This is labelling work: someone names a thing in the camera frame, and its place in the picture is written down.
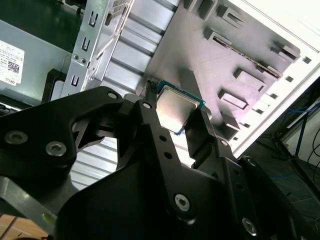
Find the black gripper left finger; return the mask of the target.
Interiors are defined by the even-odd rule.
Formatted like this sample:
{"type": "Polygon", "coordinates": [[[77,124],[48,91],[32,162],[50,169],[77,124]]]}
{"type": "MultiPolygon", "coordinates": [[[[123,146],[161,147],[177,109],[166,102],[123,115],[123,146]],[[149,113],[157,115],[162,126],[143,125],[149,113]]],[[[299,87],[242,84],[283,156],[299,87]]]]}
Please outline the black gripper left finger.
{"type": "Polygon", "coordinates": [[[77,154],[105,137],[117,139],[119,170],[143,163],[168,213],[195,222],[182,165],[169,132],[148,100],[131,102],[101,86],[0,119],[0,198],[24,216],[57,222],[77,154]]]}

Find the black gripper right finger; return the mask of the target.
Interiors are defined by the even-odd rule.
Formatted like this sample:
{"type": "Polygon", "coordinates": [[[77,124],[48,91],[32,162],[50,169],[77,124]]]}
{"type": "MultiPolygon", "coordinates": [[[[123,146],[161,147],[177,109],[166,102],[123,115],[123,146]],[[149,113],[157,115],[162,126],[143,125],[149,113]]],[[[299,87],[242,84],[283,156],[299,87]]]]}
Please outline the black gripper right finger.
{"type": "Polygon", "coordinates": [[[227,193],[233,232],[243,240],[307,240],[309,227],[262,168],[249,157],[236,159],[216,136],[207,113],[196,110],[186,123],[193,169],[217,178],[227,193]]]}

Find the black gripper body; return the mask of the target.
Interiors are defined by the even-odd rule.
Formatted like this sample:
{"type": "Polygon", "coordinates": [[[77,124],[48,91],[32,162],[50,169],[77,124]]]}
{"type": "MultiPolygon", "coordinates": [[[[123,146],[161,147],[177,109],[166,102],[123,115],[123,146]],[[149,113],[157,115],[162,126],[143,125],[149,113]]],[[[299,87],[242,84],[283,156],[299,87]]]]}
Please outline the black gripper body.
{"type": "Polygon", "coordinates": [[[147,167],[137,162],[72,196],[60,210],[56,240],[242,240],[223,185],[183,168],[187,197],[195,209],[191,225],[167,211],[160,188],[147,167]]]}

